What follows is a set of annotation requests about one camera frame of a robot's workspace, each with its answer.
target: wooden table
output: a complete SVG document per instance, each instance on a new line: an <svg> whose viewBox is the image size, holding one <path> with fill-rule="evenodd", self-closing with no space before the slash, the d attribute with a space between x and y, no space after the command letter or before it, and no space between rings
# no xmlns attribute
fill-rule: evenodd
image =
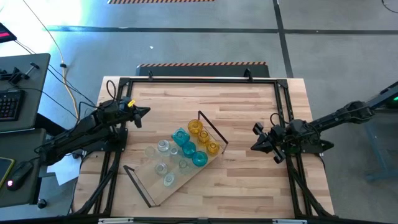
<svg viewBox="0 0 398 224"><path fill-rule="evenodd" d="M117 86L119 78L104 77L98 102L110 99L106 81L112 80ZM288 79L288 83L295 118L312 120L304 80ZM137 106L152 109L142 119L141 129L127 123L129 137L120 160L112 217L294 217L285 162L276 164L272 153L250 150L257 139L252 132L254 123L262 122L264 130L271 128L269 117L276 112L272 85L135 83L132 97ZM138 169L148 160L144 154L147 146L170 139L176 129L197 117L198 110L204 112L229 141L226 152L160 207L148 208L123 165ZM86 202L98 185L103 156L103 152L92 153L82 165L75 191L75 209ZM303 163L309 189L324 208L333 213L321 160L303 154ZM107 191L104 191L102 209ZM298 195L300 207L305 211L299 188Z"/></svg>

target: floor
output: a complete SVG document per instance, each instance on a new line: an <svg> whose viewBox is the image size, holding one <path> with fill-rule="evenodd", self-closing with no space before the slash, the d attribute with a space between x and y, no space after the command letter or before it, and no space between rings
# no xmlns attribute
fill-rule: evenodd
<svg viewBox="0 0 398 224"><path fill-rule="evenodd" d="M27 2L48 26L251 29L248 33L194 29L52 32L69 66L69 81L93 101L103 76L134 75L140 63L266 61L271 77L305 79L314 118L353 100L366 101L397 81L398 14L379 0L279 0L284 29L311 30L311 34L282 35L263 32L281 28L274 10L278 1L273 0L112 5L106 0ZM398 1L385 2L398 11ZM52 65L60 63L50 37L23 2L0 0L0 21L32 50L51 53ZM334 30L334 34L317 34L316 30ZM351 35L339 30L384 31ZM386 30L393 34L386 35ZM26 52L13 42L0 45L0 56L20 54ZM44 91L73 109L66 90L50 75ZM39 111L66 128L75 122L45 96ZM363 126L345 124L322 136L335 143L324 156L335 213L343 218L397 223L398 180L367 182L364 178L379 167ZM49 201L47 208L2 208L0 220L64 215L73 184L57 187L55 178L48 177L40 192Z"/></svg>

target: desk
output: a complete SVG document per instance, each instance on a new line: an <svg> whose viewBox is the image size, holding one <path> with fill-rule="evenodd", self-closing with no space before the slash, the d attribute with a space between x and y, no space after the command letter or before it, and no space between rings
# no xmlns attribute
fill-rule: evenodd
<svg viewBox="0 0 398 224"><path fill-rule="evenodd" d="M15 163L10 171L13 173L16 166L22 161L28 161L37 157L33 149L42 145L45 141L45 130L35 129L27 131L19 131L13 133L0 134L0 156L14 159ZM38 183L39 160L34 160L34 168L26 178L24 185L17 191L9 191L6 183L0 188L0 207L8 207L13 205L23 205L34 203L37 200L39 191L35 191Z"/></svg>
<svg viewBox="0 0 398 224"><path fill-rule="evenodd" d="M20 55L12 57L0 57L0 68L7 72L12 72L14 67L17 67L21 72L26 72L30 69L30 63L34 62L38 65L39 69L33 69L29 73L28 80L22 79L19 81L18 86L21 88L35 88L43 90L47 68L50 63L50 54L33 54L33 55ZM7 81L0 81L0 90L7 90L11 88ZM51 120L42 116L37 112L39 109L40 97L42 93L37 90L24 90L25 98L22 102L21 112L17 121L1 122L0 133L5 131L18 131L30 128L44 128L51 135L56 135L64 131L64 129L53 123Z"/></svg>
<svg viewBox="0 0 398 224"><path fill-rule="evenodd" d="M99 102L110 99L106 81L112 80L117 84L119 78L104 77ZM295 117L310 121L312 116L304 80L288 79L288 84ZM264 130L271 128L269 117L276 110L273 86L135 83L132 97L137 106L149 106L151 111L142 119L142 129L137 129L132 123L126 125L129 137L120 160L112 217L294 217L285 162L276 164L273 155L250 150L257 139L252 132L254 123L262 122ZM186 126L197 117L198 110L204 112L229 141L226 152L160 207L148 208L126 175L123 165L139 169L147 160L144 149L155 146L161 139L170 139L177 128ZM94 152L82 165L75 192L75 209L86 202L98 185L103 156L102 152ZM314 155L303 154L303 163L309 189L324 208L333 213L321 160ZM298 195L304 211L300 190Z"/></svg>

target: hazard tape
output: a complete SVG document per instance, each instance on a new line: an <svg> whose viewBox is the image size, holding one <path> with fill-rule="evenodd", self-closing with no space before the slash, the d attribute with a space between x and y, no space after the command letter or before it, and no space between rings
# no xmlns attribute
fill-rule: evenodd
<svg viewBox="0 0 398 224"><path fill-rule="evenodd" d="M108 4L213 2L215 0L108 0Z"/></svg>
<svg viewBox="0 0 398 224"><path fill-rule="evenodd" d="M216 63L147 63L138 67L184 67L184 66L220 66L220 65L266 65L266 62L216 62Z"/></svg>

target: mouse pad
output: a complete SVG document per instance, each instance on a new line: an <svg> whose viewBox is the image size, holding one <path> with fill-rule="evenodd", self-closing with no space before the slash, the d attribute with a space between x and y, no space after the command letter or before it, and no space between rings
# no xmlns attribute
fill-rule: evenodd
<svg viewBox="0 0 398 224"><path fill-rule="evenodd" d="M10 173L12 166L14 165L13 159L7 159L0 157L0 187L7 179L8 173Z"/></svg>

